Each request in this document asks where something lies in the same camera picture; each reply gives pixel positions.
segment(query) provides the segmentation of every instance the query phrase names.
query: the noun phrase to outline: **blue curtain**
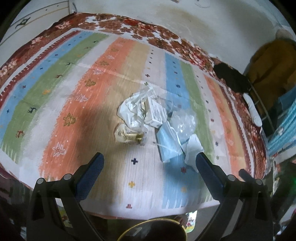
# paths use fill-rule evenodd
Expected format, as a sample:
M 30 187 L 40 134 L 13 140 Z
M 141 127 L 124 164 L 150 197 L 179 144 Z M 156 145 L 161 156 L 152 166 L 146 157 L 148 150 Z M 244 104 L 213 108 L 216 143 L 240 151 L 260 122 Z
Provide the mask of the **blue curtain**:
M 272 139 L 267 144 L 268 155 L 272 156 L 277 153 L 282 147 L 292 141 L 296 136 L 296 99 L 290 106 L 288 113 L 277 128 Z

